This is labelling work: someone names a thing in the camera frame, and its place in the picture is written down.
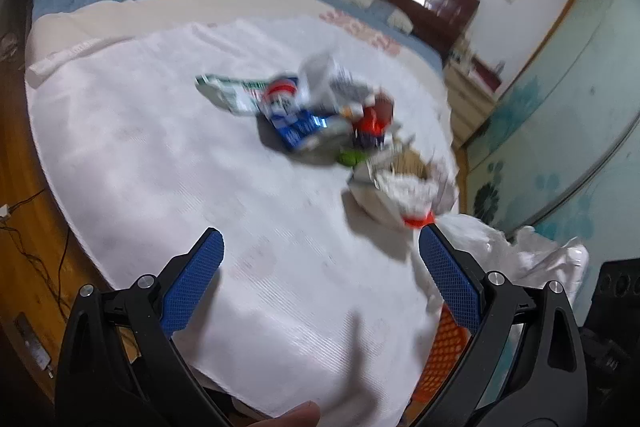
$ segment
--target metal screw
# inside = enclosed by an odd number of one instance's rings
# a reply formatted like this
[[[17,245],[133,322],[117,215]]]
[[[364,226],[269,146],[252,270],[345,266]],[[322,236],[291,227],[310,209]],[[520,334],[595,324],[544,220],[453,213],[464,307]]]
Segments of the metal screw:
[[[138,279],[138,286],[141,288],[151,288],[156,278],[153,275],[143,275]]]
[[[93,292],[94,292],[94,287],[91,284],[85,284],[84,286],[82,286],[82,288],[80,288],[81,297],[88,297]]]
[[[491,272],[489,274],[489,282],[496,286],[502,286],[504,284],[504,275],[500,272]]]
[[[558,281],[551,281],[549,283],[549,288],[551,288],[551,291],[553,293],[562,293],[564,291],[562,284],[559,283]]]

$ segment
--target wooden floor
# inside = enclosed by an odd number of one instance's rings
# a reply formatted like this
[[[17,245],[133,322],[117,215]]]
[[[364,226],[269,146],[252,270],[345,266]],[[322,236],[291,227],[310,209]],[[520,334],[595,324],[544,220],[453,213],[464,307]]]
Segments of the wooden floor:
[[[24,312],[50,354],[55,372],[65,319],[78,288],[88,282],[101,289],[108,286],[70,233],[47,188],[31,139],[23,77],[20,62],[0,62],[0,206],[15,204],[45,190],[21,205],[2,224],[0,322],[14,344],[19,343],[13,321]],[[466,153],[457,151],[456,159],[460,166],[461,211],[464,211]],[[24,346],[18,347],[24,353]],[[126,343],[126,347],[132,355],[132,346]],[[26,366],[52,399],[54,380],[47,371],[40,371],[29,360]]]

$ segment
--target green object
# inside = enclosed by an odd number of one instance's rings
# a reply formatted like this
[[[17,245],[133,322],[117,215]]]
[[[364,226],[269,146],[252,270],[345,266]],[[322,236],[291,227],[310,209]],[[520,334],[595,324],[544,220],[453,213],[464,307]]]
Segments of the green object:
[[[338,153],[338,163],[345,167],[355,167],[369,158],[369,154],[357,149],[343,149]]]

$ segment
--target white plug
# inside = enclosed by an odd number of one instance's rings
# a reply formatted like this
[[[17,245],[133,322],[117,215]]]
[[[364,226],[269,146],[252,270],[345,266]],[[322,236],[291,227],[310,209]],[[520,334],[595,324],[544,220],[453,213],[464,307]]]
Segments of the white plug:
[[[4,223],[10,217],[9,205],[5,203],[3,206],[0,206],[0,223]]]

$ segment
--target finger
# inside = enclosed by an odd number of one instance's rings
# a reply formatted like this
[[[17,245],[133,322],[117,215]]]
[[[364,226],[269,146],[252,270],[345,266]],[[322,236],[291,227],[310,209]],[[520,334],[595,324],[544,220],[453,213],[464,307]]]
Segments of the finger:
[[[320,421],[320,408],[315,402],[305,402],[278,418],[258,422],[255,427],[316,427]]]

